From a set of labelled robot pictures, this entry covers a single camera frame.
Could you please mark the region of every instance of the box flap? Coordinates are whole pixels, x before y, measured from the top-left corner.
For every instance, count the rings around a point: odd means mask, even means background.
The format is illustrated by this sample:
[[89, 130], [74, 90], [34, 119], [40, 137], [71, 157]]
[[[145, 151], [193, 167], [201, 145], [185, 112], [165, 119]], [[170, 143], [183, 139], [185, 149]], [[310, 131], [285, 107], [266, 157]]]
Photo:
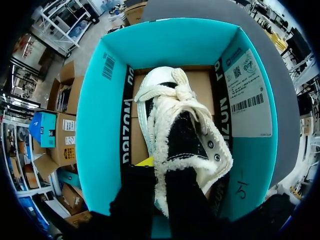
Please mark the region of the box flap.
[[43, 179], [46, 179], [50, 174], [59, 168], [58, 164], [56, 164], [48, 154], [44, 154], [43, 156], [34, 160], [34, 164]]
[[60, 71], [60, 83], [71, 85], [75, 78], [75, 64], [74, 61], [68, 62]]
[[52, 84], [49, 99], [48, 99], [48, 105], [46, 107], [48, 110], [51, 110], [51, 111], [56, 110], [56, 102], [57, 102], [59, 88], [60, 88], [60, 82], [55, 78], [53, 80], [53, 84]]
[[81, 90], [83, 81], [84, 81], [83, 76], [77, 76], [73, 80], [73, 84], [72, 84], [72, 88], [71, 88], [70, 96], [68, 100], [68, 105], [66, 108], [67, 114], [74, 114], [74, 115], [77, 114], [79, 95], [80, 95], [80, 90]]
[[77, 188], [76, 186], [71, 186], [71, 187], [73, 187], [73, 189], [76, 191], [77, 194], [80, 195], [80, 197], [82, 197], [83, 199], [85, 199], [85, 198], [84, 198], [84, 194], [82, 193], [82, 191], [81, 191], [79, 188]]
[[71, 208], [73, 208], [76, 204], [78, 205], [80, 201], [80, 196], [67, 183], [63, 184], [62, 195], [64, 196], [65, 200], [70, 204]]
[[32, 146], [33, 146], [33, 153], [34, 154], [45, 154], [46, 153], [46, 149], [44, 147], [41, 147], [35, 138], [32, 138]]
[[144, 7], [145, 5], [147, 5], [147, 2], [137, 3], [137, 4], [135, 4], [135, 5], [132, 5], [132, 6], [130, 6], [130, 7], [127, 7], [124, 12], [127, 13], [127, 12], [129, 12], [130, 10], [132, 10], [132, 9], [137, 9], [137, 8], [140, 8], [140, 7]]

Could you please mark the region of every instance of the warehouse shelving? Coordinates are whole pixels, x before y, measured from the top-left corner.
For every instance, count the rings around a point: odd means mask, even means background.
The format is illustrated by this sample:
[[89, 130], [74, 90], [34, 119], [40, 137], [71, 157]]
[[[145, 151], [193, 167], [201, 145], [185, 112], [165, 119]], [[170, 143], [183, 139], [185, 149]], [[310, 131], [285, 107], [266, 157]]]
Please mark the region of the warehouse shelving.
[[[73, 11], [69, 8], [69, 5], [76, 4], [77, 7], [83, 8], [84, 13], [80, 16], [76, 22], [69, 26], [70, 29], [67, 31], [62, 30], [55, 22], [54, 18], [61, 12], [61, 11], [69, 11], [71, 14], [74, 15]], [[87, 23], [87, 26], [82, 30], [79, 36], [77, 37], [70, 37], [71, 31], [80, 23], [81, 20], [84, 18], [90, 18], [90, 13], [84, 8], [84, 6], [78, 0], [56, 0], [50, 4], [48, 4], [44, 8], [38, 8], [35, 11], [33, 19], [35, 20], [34, 24], [32, 25], [31, 32], [35, 34], [38, 38], [42, 39], [44, 42], [49, 44], [58, 52], [63, 52], [64, 55], [70, 54], [70, 52], [79, 47], [79, 41], [86, 32], [86, 30], [91, 25], [91, 22]], [[50, 28], [54, 27], [55, 31], [52, 34]]]
[[30, 157], [31, 157], [31, 164], [32, 164], [32, 168], [33, 168], [33, 171], [34, 171], [34, 175], [35, 175], [35, 179], [36, 179], [36, 182], [37, 182], [37, 185], [38, 185], [38, 188], [33, 188], [33, 189], [30, 189], [28, 187], [28, 184], [27, 184], [27, 181], [26, 181], [26, 178], [25, 178], [25, 175], [24, 175], [24, 172], [23, 172], [23, 168], [21, 166], [21, 161], [20, 161], [20, 156], [22, 156], [22, 154], [19, 155], [19, 148], [18, 148], [18, 139], [17, 139], [17, 127], [23, 127], [23, 128], [29, 128], [29, 125], [26, 124], [26, 123], [21, 123], [21, 122], [17, 122], [17, 121], [12, 121], [12, 120], [8, 120], [8, 119], [5, 119], [3, 118], [2, 119], [2, 123], [1, 123], [1, 138], [2, 138], [2, 152], [3, 152], [3, 156], [4, 156], [4, 160], [5, 160], [5, 165], [6, 165], [6, 168], [7, 168], [7, 171], [8, 171], [8, 175], [10, 176], [10, 182], [13, 186], [14, 189], [15, 188], [15, 184], [14, 184], [14, 181], [12, 179], [12, 175], [11, 175], [11, 171], [9, 169], [9, 165], [8, 165], [8, 160], [7, 160], [7, 155], [6, 155], [6, 149], [5, 149], [5, 135], [4, 135], [4, 124], [7, 124], [7, 125], [12, 125], [14, 127], [14, 147], [15, 147], [15, 154], [16, 154], [16, 158], [17, 158], [17, 164], [18, 164], [18, 168], [19, 168], [19, 171], [21, 173], [21, 178], [23, 180], [23, 184], [25, 186], [25, 189], [26, 190], [16, 190], [16, 195], [19, 197], [19, 198], [22, 198], [22, 197], [31, 197], [35, 194], [46, 194], [48, 192], [54, 192], [54, 188], [52, 185], [49, 185], [49, 186], [42, 186], [41, 185], [41, 182], [39, 180], [39, 177], [38, 177], [38, 171], [37, 171], [37, 168], [36, 166], [34, 165], [34, 154], [33, 154], [33, 146], [32, 146], [32, 137], [31, 135], [29, 134], [28, 136], [28, 139], [29, 139], [29, 148], [30, 148]]

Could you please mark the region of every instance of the cardboard box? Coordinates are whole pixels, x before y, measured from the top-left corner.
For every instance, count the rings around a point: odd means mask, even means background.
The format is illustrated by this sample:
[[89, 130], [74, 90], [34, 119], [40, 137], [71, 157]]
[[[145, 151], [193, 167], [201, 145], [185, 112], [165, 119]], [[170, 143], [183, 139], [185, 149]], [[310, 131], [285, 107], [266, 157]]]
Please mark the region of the cardboard box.
[[141, 2], [130, 7], [127, 7], [124, 11], [126, 18], [128, 19], [130, 25], [140, 23], [142, 14], [144, 13], [146, 2]]
[[62, 195], [71, 208], [81, 207], [84, 203], [83, 198], [67, 183], [63, 184]]
[[76, 115], [83, 80], [83, 76], [75, 76], [74, 61], [64, 65], [60, 71], [60, 81], [53, 81], [47, 109]]
[[37, 142], [37, 140], [34, 138], [32, 138], [32, 147], [33, 147], [34, 154], [45, 154], [46, 153], [46, 149], [44, 147], [41, 147], [40, 144]]
[[29, 183], [29, 187], [31, 189], [37, 189], [39, 186], [38, 186], [36, 175], [35, 175], [35, 172], [33, 170], [32, 165], [30, 165], [30, 164], [25, 165], [24, 172], [25, 172], [26, 179]]
[[81, 213], [78, 213], [73, 216], [66, 217], [64, 220], [66, 220], [68, 223], [72, 224], [76, 228], [79, 227], [79, 222], [88, 222], [91, 219], [91, 214], [89, 211], [83, 211]]
[[10, 162], [11, 162], [11, 166], [12, 166], [13, 176], [17, 179], [21, 178], [21, 173], [18, 169], [17, 159], [14, 156], [11, 156]]
[[81, 213], [84, 211], [84, 206], [75, 206], [75, 207], [71, 207], [70, 204], [68, 203], [68, 201], [66, 200], [66, 198], [64, 196], [58, 196], [57, 200], [62, 204], [62, 206], [64, 206], [64, 208], [73, 216], [75, 214]]
[[47, 148], [46, 154], [34, 160], [34, 164], [43, 179], [46, 179], [59, 167], [77, 162], [76, 117], [64, 113], [57, 113], [56, 115], [55, 148]]
[[60, 167], [76, 163], [76, 117], [58, 113], [56, 117], [55, 148], [50, 149], [51, 158]]
[[18, 141], [18, 149], [20, 154], [25, 154], [25, 142], [24, 141]]

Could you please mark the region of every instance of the concrete floor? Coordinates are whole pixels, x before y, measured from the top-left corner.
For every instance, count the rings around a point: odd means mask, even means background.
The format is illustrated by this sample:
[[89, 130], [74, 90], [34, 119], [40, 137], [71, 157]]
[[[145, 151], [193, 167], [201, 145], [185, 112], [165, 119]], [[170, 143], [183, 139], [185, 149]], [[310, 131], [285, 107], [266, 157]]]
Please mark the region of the concrete floor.
[[43, 82], [38, 82], [32, 95], [32, 101], [40, 103], [42, 108], [47, 108], [52, 84], [55, 78], [59, 79], [59, 72], [64, 64], [74, 61], [75, 76], [85, 75], [91, 56], [100, 38], [104, 36], [110, 29], [124, 24], [121, 19], [110, 21], [109, 17], [109, 13], [105, 12], [100, 16], [99, 23], [96, 25], [92, 24], [89, 27], [79, 42], [80, 47], [74, 49], [68, 59], [64, 60], [57, 55], [55, 56], [45, 80]]

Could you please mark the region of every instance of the sneaker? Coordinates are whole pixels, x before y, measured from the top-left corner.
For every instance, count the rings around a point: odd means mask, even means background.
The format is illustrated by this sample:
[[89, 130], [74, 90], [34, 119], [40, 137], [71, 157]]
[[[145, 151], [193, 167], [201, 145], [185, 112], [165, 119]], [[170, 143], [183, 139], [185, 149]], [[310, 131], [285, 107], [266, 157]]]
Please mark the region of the sneaker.
[[149, 155], [153, 156], [155, 200], [168, 217], [168, 171], [193, 167], [205, 194], [231, 169], [233, 159], [211, 113], [197, 101], [182, 69], [153, 69], [142, 81], [134, 101]]

